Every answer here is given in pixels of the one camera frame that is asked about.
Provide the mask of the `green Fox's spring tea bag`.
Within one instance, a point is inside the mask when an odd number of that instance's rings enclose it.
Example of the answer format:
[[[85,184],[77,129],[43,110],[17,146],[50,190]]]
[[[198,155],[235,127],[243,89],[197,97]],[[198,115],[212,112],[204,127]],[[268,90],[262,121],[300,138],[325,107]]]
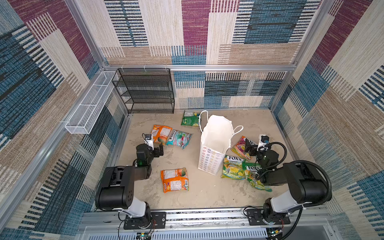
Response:
[[[261,169],[261,166],[258,163],[244,162],[242,167],[245,172],[246,180],[251,184],[253,188],[266,192],[273,191],[271,187],[265,186],[261,183],[260,180],[257,179],[259,176],[258,170]]]

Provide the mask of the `orange Fox's fruits candy bag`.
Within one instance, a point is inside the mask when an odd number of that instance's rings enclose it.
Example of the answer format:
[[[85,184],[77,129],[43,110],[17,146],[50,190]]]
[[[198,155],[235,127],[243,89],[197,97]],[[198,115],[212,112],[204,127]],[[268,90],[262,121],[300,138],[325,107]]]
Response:
[[[252,157],[249,155],[248,152],[245,152],[246,140],[247,138],[245,136],[242,136],[240,140],[231,148],[231,151],[238,155],[240,158],[243,158],[247,162],[250,162]]]

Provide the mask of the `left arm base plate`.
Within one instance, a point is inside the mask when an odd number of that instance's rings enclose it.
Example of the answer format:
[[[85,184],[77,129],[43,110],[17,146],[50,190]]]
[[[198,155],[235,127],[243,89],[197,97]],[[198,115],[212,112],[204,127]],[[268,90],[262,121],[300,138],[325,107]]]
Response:
[[[151,212],[140,218],[126,217],[124,222],[124,230],[149,230],[151,228],[164,229],[166,225],[166,212]]]

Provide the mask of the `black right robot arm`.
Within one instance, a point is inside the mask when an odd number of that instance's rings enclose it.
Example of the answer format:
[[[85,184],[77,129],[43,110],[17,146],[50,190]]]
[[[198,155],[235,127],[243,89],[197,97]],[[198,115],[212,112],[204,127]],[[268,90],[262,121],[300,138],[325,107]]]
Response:
[[[258,144],[246,140],[245,153],[256,158],[243,164],[250,184],[259,190],[288,185],[288,191],[268,198],[261,208],[246,207],[244,215],[251,226],[290,223],[288,215],[296,210],[322,205],[332,199],[332,183],[320,166],[298,160],[285,163],[287,148],[262,136]]]

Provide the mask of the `white paper bag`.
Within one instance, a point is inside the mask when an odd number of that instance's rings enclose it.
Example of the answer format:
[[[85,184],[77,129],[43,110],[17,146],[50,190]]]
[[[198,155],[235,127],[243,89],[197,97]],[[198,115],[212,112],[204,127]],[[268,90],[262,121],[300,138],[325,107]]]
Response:
[[[200,113],[199,121],[207,117],[207,124],[202,127],[198,169],[211,175],[216,175],[232,145],[234,135],[240,133],[242,125],[234,127],[232,121],[223,116],[211,115],[207,110]]]

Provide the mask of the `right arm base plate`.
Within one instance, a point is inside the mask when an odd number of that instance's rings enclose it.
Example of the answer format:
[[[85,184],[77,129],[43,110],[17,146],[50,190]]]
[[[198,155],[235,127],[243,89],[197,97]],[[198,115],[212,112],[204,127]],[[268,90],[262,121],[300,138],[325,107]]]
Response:
[[[261,208],[245,209],[245,215],[248,218],[250,226],[272,226],[272,225],[289,225],[291,220],[288,214],[275,213]]]

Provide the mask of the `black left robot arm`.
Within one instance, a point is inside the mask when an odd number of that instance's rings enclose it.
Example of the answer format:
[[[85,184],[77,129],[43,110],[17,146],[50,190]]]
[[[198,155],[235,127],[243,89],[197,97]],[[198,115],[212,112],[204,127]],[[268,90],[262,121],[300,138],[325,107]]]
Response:
[[[146,144],[136,147],[137,159],[131,166],[107,167],[95,195],[98,210],[126,215],[122,221],[129,229],[147,229],[156,224],[148,203],[134,196],[135,182],[147,180],[152,173],[152,161],[164,155],[164,146],[152,148]]]

